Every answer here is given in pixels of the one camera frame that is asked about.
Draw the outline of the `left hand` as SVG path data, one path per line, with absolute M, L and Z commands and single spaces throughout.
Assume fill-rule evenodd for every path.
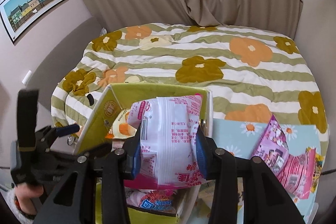
M 20 210 L 28 215 L 36 215 L 37 210 L 32 201 L 33 198 L 39 198 L 44 193 L 42 185 L 30 185 L 25 183 L 18 184 L 14 188 L 15 196 L 18 200 Z

